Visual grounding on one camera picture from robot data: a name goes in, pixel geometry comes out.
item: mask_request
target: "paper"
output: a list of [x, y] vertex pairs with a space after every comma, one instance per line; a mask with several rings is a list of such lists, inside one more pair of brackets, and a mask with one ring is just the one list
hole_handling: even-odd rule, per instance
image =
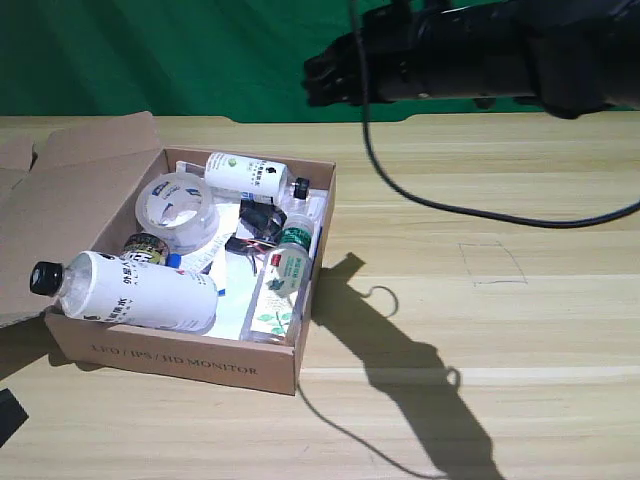
[[240, 202], [214, 197], [218, 215], [218, 229], [213, 238], [199, 250], [182, 257], [180, 268], [189, 272], [202, 272], [209, 264], [209, 276], [218, 291], [226, 293], [227, 269], [224, 246], [238, 228]]

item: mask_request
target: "white bottle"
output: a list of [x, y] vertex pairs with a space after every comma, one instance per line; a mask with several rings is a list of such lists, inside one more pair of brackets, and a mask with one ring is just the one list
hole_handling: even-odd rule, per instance
[[280, 243], [266, 256], [258, 276], [241, 340], [294, 345], [311, 276], [313, 230], [306, 215], [288, 217]]
[[58, 296], [70, 318], [201, 332], [215, 319], [218, 292], [207, 275], [85, 251], [67, 268], [39, 262], [33, 293]]
[[283, 163], [215, 152], [204, 180], [215, 195], [281, 206], [288, 197], [305, 200], [309, 180], [294, 177]]

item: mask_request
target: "cable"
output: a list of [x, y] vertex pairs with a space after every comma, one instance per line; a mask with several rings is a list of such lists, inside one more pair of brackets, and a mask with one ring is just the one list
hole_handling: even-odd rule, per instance
[[358, 22], [357, 0], [350, 0], [349, 2], [349, 17], [351, 21], [351, 30], [356, 41], [356, 47], [358, 50], [358, 57], [360, 60], [360, 79], [362, 82], [362, 135], [364, 138], [364, 144], [367, 150], [369, 160], [373, 165], [376, 173], [382, 178], [382, 180], [396, 193], [399, 193], [407, 200], [415, 202], [419, 205], [434, 208], [437, 210], [443, 210], [445, 212], [457, 213], [461, 215], [470, 215], [474, 217], [486, 218], [489, 220], [497, 220], [499, 222], [513, 223], [516, 225], [526, 225], [529, 227], [538, 228], [556, 228], [556, 229], [569, 229], [569, 228], [584, 228], [593, 227], [595, 225], [602, 225], [604, 223], [612, 222], [624, 217], [627, 217], [633, 213], [640, 211], [640, 201], [629, 205], [628, 207], [616, 210], [615, 212], [607, 213], [597, 217], [584, 218], [581, 220], [566, 220], [566, 221], [553, 221], [553, 220], [538, 220], [534, 218], [517, 217], [504, 213], [488, 212], [484, 210], [476, 210], [474, 208], [458, 207], [455, 205], [447, 205], [444, 203], [434, 202], [426, 198], [419, 197], [413, 193], [405, 190], [398, 185], [394, 180], [389, 177], [384, 170], [376, 153], [373, 150], [371, 141], [371, 133], [369, 129], [369, 123], [371, 122], [371, 107], [369, 104], [369, 74], [367, 68], [367, 59], [364, 49], [364, 43], [362, 40], [360, 26]]

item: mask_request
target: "black bottle cap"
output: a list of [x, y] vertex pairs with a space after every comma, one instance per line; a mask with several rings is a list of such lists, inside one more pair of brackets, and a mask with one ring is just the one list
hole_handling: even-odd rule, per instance
[[296, 178], [295, 187], [293, 188], [293, 196], [299, 200], [306, 200], [309, 195], [309, 179]]
[[62, 285], [63, 274], [64, 265], [61, 263], [36, 263], [29, 281], [31, 293], [53, 297]]

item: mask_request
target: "cardboard flap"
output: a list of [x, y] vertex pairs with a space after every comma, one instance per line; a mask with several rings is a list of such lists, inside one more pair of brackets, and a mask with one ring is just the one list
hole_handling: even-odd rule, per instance
[[0, 145], [0, 169], [28, 172], [32, 154], [33, 141], [27, 135], [19, 135]]
[[78, 165], [161, 148], [149, 112], [52, 133], [34, 171]]
[[29, 291], [35, 263], [68, 264], [91, 249], [122, 205], [137, 196], [141, 180], [159, 166], [166, 169], [161, 153], [34, 168], [20, 182], [0, 209], [0, 327], [38, 315], [52, 303]]
[[33, 142], [22, 135], [0, 146], [0, 205], [29, 173]]

